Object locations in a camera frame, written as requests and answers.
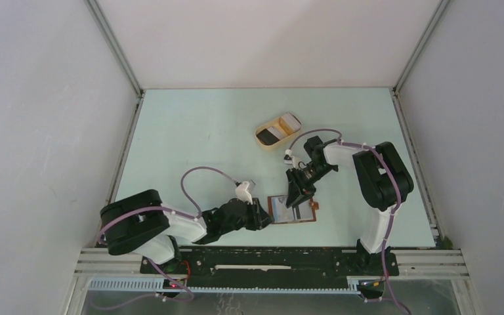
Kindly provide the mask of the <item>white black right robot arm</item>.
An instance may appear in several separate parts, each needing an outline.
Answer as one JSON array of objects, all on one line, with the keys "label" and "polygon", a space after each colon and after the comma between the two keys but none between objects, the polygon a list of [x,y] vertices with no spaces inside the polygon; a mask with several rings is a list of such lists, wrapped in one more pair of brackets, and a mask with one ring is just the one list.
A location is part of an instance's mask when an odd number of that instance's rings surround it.
[{"label": "white black right robot arm", "polygon": [[372,274],[382,265],[380,252],[387,246],[394,216],[408,194],[414,189],[413,179],[394,144],[382,142],[376,146],[344,142],[337,138],[324,142],[309,138],[304,150],[310,161],[302,164],[293,150],[285,150],[284,162],[290,165],[287,177],[287,207],[297,207],[316,193],[315,184],[328,173],[349,166],[356,171],[360,191],[373,209],[359,239],[364,251],[355,257],[357,269]]}]

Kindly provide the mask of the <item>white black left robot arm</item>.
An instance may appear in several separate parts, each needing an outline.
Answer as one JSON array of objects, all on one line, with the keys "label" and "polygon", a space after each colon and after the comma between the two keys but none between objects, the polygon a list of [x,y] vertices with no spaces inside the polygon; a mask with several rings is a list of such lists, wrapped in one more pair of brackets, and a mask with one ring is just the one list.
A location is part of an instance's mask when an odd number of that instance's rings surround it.
[{"label": "white black left robot arm", "polygon": [[157,190],[111,203],[100,210],[100,218],[98,242],[110,255],[137,253],[169,274],[181,265],[179,238],[206,245],[241,229],[263,230],[273,222],[257,198],[250,202],[233,198],[194,217],[166,206]]}]

